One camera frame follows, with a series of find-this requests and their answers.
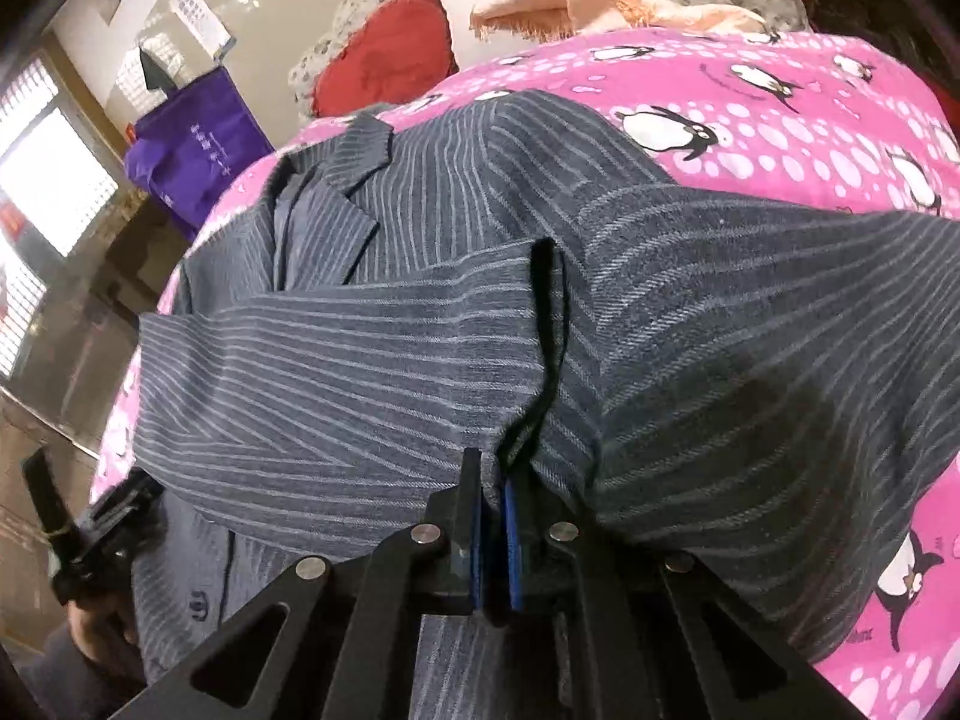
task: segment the wall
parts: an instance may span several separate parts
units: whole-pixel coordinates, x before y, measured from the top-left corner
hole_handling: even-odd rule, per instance
[[[100,14],[101,1],[68,0],[52,27],[93,97],[103,105],[124,55],[157,0],[122,0],[109,24]]]
[[[178,81],[189,80],[212,67],[210,57],[179,18],[170,0],[157,0],[141,37],[165,47],[182,63]],[[205,0],[237,39],[224,66],[253,116],[274,146],[282,146],[299,130],[287,74],[299,57],[330,28],[342,0]],[[121,129],[137,118],[136,108],[115,88],[107,99],[107,115]]]
[[[83,82],[77,68],[70,57],[66,55],[64,47],[61,45],[56,34],[47,32],[40,40],[40,57],[44,66],[56,79],[59,88],[65,89],[73,100],[74,105],[90,125],[93,133],[99,136],[103,142],[104,150],[97,152],[97,156],[102,162],[107,162],[107,158],[112,157],[115,165],[123,164],[124,154],[127,153],[127,139],[123,133],[107,118],[101,103],[98,103],[90,88]],[[104,167],[110,171],[110,166],[104,164]]]

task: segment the striped fabric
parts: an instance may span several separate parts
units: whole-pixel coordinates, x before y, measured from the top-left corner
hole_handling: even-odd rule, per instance
[[[958,258],[948,220],[685,189],[541,92],[285,155],[141,325],[136,456],[169,491],[134,580],[150,677],[295,555],[416,521],[466,445],[487,482],[532,452],[824,656],[956,454]],[[524,714],[513,651],[425,621],[411,717]]]

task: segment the pink blanket with penguins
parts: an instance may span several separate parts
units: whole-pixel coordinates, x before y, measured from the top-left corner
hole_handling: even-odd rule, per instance
[[[960,218],[960,151],[933,94],[853,38],[659,28],[577,37],[451,76],[380,117],[402,130],[523,89],[593,108],[688,186],[848,213]],[[256,201],[283,151],[337,135],[349,119],[318,119],[237,177],[194,247]],[[137,352],[104,433],[91,498],[130,470],[138,409]],[[960,665],[957,587],[960,454],[920,500],[909,537],[847,641],[817,668],[867,717],[919,720]]]

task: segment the metal bolt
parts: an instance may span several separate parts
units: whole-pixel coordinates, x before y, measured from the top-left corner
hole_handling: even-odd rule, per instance
[[[572,522],[554,522],[547,533],[553,541],[573,541],[580,535],[580,530]]]
[[[322,557],[305,557],[296,564],[296,576],[301,579],[319,579],[326,573],[326,561]]]
[[[410,532],[410,538],[418,544],[432,544],[440,538],[440,528],[436,525],[426,522],[424,525],[418,525]]]
[[[686,552],[676,552],[674,555],[666,557],[664,565],[668,571],[673,571],[675,574],[685,574],[693,568],[693,557]]]

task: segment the red pillow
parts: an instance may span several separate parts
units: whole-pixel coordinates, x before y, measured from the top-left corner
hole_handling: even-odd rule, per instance
[[[313,112],[342,116],[371,103],[411,103],[456,71],[440,0],[390,0],[317,76]]]

